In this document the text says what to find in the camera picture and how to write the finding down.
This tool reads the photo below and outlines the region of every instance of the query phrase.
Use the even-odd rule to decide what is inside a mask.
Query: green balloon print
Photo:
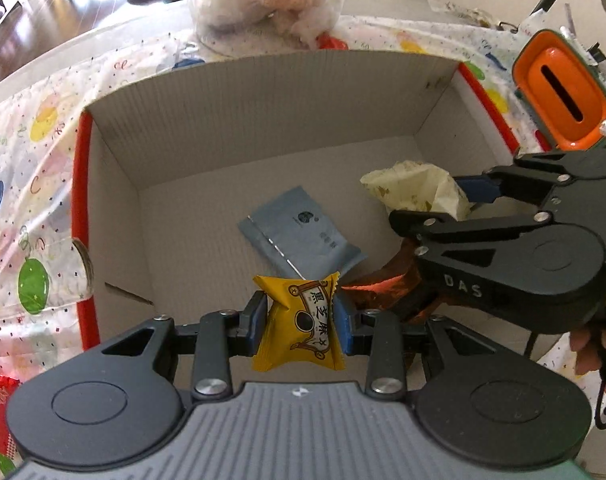
[[[43,264],[28,258],[19,272],[20,304],[30,314],[40,314],[45,308],[49,294],[49,277]]]
[[[16,466],[14,465],[14,462],[12,462],[4,454],[0,453],[0,470],[1,470],[1,473],[3,473],[3,475],[6,476],[9,473],[11,473],[15,468],[16,468]]]
[[[477,78],[479,81],[485,79],[485,74],[483,73],[483,71],[471,61],[465,61],[465,66],[468,67],[469,71],[474,74],[474,77]]]

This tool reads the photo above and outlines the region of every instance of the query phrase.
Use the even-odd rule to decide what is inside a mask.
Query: human hand
[[[602,331],[600,340],[606,349],[606,330]],[[577,375],[599,370],[603,364],[598,356],[598,345],[592,338],[589,328],[582,327],[570,332],[570,349],[577,352],[575,368]]]

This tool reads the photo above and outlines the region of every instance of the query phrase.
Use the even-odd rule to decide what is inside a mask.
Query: wooden floor
[[[0,25],[0,81],[67,40],[118,23],[170,0],[27,0]]]

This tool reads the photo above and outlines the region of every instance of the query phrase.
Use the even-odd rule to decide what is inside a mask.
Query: crumpled paper package
[[[433,164],[406,160],[386,170],[364,175],[361,184],[379,199],[387,211],[396,209],[448,213],[464,220],[470,203],[452,176]]]

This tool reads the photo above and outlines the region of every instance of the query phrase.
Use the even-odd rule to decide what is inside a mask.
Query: black slot
[[[552,72],[550,67],[547,65],[543,65],[541,68],[541,73],[543,74],[543,77],[547,79],[547,82],[550,83],[561,101],[563,101],[563,104],[570,111],[574,120],[576,120],[577,123],[580,123],[583,119],[582,112],[580,111],[576,102],[574,102],[574,99],[572,99],[572,96],[568,94],[565,87],[560,81],[558,81],[558,78],[554,75],[554,72]]]

